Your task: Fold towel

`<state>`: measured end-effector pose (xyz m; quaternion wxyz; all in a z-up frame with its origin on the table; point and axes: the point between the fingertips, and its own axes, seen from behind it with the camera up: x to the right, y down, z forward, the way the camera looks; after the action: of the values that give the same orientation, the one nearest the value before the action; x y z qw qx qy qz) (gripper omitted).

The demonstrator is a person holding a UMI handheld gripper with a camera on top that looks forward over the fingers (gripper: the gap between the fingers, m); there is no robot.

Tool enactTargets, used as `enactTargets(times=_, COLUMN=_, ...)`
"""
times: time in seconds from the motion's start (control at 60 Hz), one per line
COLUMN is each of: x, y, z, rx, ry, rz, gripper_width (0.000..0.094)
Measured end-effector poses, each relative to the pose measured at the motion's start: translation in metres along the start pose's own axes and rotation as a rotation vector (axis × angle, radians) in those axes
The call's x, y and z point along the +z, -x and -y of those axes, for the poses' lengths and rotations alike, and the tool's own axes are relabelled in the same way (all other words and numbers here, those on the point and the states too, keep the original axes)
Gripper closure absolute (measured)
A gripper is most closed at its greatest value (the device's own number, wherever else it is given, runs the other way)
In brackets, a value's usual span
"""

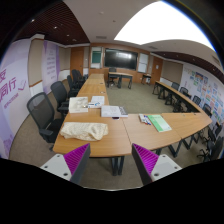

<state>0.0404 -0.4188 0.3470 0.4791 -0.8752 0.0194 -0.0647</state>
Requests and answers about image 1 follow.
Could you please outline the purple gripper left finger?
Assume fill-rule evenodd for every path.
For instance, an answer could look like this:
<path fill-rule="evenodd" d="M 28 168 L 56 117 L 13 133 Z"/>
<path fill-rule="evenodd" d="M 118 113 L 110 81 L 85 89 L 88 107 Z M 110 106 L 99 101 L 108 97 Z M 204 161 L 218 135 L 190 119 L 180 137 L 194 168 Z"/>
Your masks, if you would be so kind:
<path fill-rule="evenodd" d="M 41 166 L 41 169 L 72 183 L 79 184 L 89 156 L 90 144 L 85 144 L 65 155 L 54 155 Z"/>

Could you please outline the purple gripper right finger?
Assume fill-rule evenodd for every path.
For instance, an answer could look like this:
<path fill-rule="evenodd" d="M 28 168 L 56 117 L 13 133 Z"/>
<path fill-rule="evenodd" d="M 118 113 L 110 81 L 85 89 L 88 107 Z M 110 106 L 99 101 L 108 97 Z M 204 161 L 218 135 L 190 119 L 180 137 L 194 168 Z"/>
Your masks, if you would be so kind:
<path fill-rule="evenodd" d="M 144 185 L 181 170 L 169 156 L 157 155 L 137 144 L 132 144 L 132 155 Z"/>

